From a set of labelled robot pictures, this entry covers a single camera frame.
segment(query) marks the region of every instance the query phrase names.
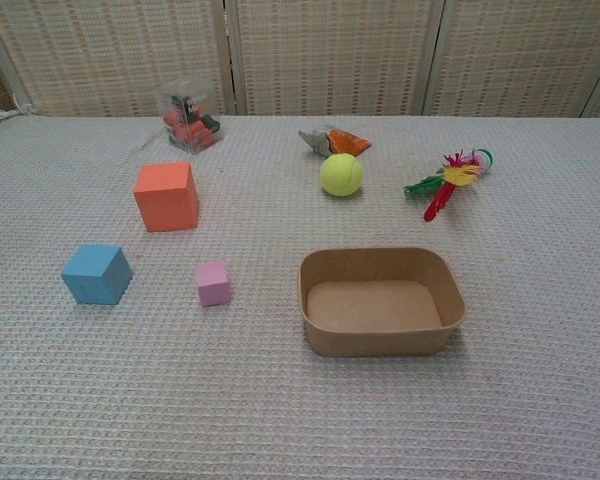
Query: blue cube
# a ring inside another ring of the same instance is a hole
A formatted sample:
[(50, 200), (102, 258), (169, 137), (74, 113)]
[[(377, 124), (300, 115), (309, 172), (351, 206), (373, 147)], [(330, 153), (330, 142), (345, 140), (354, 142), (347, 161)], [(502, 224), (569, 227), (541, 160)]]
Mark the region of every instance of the blue cube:
[(131, 280), (131, 268), (117, 245), (82, 245), (62, 279), (79, 303), (115, 305)]

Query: white cable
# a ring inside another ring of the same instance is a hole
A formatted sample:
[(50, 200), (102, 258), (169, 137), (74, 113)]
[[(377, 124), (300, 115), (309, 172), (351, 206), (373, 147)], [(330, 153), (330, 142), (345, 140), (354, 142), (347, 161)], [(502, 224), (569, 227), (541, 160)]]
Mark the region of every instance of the white cable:
[(14, 93), (11, 97), (13, 99), (13, 104), (16, 106), (15, 110), (9, 110), (8, 112), (5, 110), (0, 110), (0, 122), (6, 120), (7, 118), (15, 117), (17, 115), (33, 115), (36, 113), (35, 107), (30, 103), (24, 103), (20, 105), (18, 103), (18, 99), (16, 98), (16, 94)]

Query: cat toy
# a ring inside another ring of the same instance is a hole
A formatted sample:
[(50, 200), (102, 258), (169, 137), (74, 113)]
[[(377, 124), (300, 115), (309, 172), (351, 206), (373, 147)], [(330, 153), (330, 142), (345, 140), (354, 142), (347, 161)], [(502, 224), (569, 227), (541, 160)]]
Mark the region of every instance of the cat toy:
[(404, 187), (405, 196), (418, 195), (422, 193), (433, 193), (433, 201), (424, 212), (424, 221), (430, 222), (438, 212), (442, 210), (456, 187), (471, 185), (478, 177), (489, 170), (493, 165), (493, 155), (489, 150), (480, 148), (472, 150), (470, 155), (464, 155), (462, 150), (455, 155), (445, 155), (448, 166), (442, 167), (436, 172), (415, 185)]

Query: toy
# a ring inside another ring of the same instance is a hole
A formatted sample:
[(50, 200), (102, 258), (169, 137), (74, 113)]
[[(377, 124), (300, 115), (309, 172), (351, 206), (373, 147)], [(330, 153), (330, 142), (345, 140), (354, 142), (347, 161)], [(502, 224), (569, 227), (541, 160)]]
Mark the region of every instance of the toy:
[(188, 162), (145, 165), (133, 195), (149, 232), (198, 225), (198, 194)]
[(211, 84), (205, 79), (179, 79), (158, 94), (169, 141), (190, 153), (198, 153), (221, 138), (220, 122), (205, 113)]
[(131, 276), (122, 248), (116, 245), (82, 245), (62, 270), (78, 303), (117, 304)]
[(320, 167), (320, 183), (328, 193), (346, 197), (362, 184), (364, 169), (360, 161), (348, 153), (336, 153)]
[(228, 303), (231, 287), (224, 262), (204, 263), (196, 267), (196, 285), (203, 307)]
[(357, 157), (371, 146), (371, 142), (333, 127), (305, 133), (298, 130), (298, 135), (309, 144), (315, 153), (329, 157), (334, 153), (349, 153)]
[(415, 185), (404, 187), (404, 194), (420, 194), (436, 192), (429, 208), (424, 212), (425, 222), (430, 222), (442, 210), (456, 187), (464, 187), (478, 180), (478, 177), (489, 170), (493, 164), (493, 155), (486, 149), (472, 150), (470, 155), (463, 155), (462, 150), (455, 156), (445, 155), (449, 166), (442, 167), (436, 175), (421, 180)]

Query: red feather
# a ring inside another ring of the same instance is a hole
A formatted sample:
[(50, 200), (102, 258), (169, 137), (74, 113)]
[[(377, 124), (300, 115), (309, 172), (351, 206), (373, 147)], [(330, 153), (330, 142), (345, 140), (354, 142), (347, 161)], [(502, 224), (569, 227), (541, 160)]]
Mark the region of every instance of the red feather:
[(433, 197), (431, 205), (429, 205), (429, 208), (427, 208), (427, 210), (424, 212), (425, 222), (430, 222), (431, 220), (436, 218), (438, 212), (444, 208), (444, 206), (451, 198), (451, 195), (453, 194), (455, 188), (456, 186), (453, 183), (444, 182), (442, 184), (440, 190), (438, 190), (438, 192), (436, 193), (436, 196)]

